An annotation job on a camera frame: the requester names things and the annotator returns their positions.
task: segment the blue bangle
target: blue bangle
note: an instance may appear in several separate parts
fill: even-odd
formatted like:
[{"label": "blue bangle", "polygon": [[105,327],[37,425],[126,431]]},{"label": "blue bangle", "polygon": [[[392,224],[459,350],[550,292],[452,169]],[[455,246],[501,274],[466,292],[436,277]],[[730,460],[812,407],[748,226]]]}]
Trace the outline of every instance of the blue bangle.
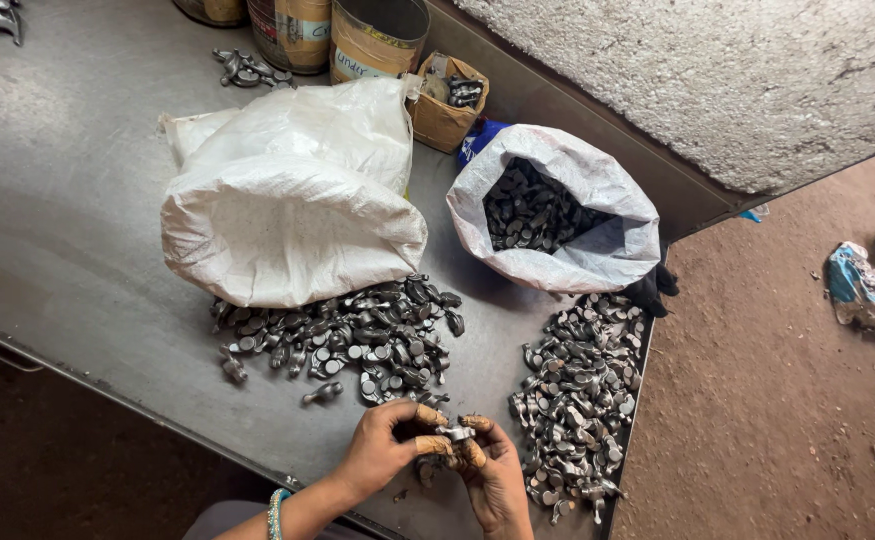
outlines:
[{"label": "blue bangle", "polygon": [[290,492],[283,487],[270,496],[270,508],[267,509],[267,538],[283,540],[281,537],[281,501],[290,497]]}]

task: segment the textured white wall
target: textured white wall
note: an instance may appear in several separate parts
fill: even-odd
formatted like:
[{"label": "textured white wall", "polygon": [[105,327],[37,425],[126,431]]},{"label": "textured white wall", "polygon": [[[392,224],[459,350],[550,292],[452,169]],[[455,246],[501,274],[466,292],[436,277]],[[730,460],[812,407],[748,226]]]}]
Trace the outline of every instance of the textured white wall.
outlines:
[{"label": "textured white wall", "polygon": [[734,190],[875,153],[875,0],[455,0]]}]

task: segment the metal table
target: metal table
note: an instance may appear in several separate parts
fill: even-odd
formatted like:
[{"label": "metal table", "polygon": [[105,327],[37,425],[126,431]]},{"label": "metal table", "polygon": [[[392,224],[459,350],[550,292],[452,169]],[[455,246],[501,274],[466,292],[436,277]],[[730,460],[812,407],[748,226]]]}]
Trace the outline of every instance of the metal table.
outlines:
[{"label": "metal table", "polygon": [[[0,36],[0,344],[284,485],[330,472],[365,411],[357,374],[337,376],[337,401],[309,408],[300,398],[320,381],[288,380],[264,356],[248,362],[244,386],[230,384],[211,296],[171,274],[161,250],[159,207],[176,168],[158,116],[242,107],[267,92],[217,81],[211,49],[256,51],[251,31],[201,26],[169,0],[47,0],[23,19],[23,48]],[[444,202],[455,174],[453,157],[414,145],[411,202],[430,229],[422,268],[464,298],[467,332],[447,340],[444,409],[495,417],[520,445],[505,407],[527,375],[520,345],[572,300],[516,286],[463,251]],[[356,512],[384,536],[479,537],[451,472],[425,490],[406,470]],[[534,505],[531,517],[538,538],[591,529],[589,511],[556,528]]]}]

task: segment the metal container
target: metal container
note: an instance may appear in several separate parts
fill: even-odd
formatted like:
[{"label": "metal container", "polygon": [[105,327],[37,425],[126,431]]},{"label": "metal container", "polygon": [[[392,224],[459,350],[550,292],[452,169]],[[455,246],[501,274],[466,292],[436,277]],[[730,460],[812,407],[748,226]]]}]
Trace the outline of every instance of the metal container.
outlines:
[{"label": "metal container", "polygon": [[174,0],[191,19],[210,26],[232,28],[247,22],[245,0]]},{"label": "metal container", "polygon": [[413,72],[431,27],[424,0],[334,0],[331,84]]},{"label": "metal container", "polygon": [[248,0],[248,10],[265,60],[301,75],[327,69],[331,0]]}]

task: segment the forearm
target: forearm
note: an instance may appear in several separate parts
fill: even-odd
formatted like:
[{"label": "forearm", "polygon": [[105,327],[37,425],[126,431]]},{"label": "forearm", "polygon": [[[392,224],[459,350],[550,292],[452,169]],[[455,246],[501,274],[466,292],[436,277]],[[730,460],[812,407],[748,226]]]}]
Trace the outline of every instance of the forearm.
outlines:
[{"label": "forearm", "polygon": [[[281,535],[284,540],[312,540],[328,523],[359,503],[357,496],[333,475],[281,502]],[[268,540],[267,512],[217,536],[215,540]]]}]

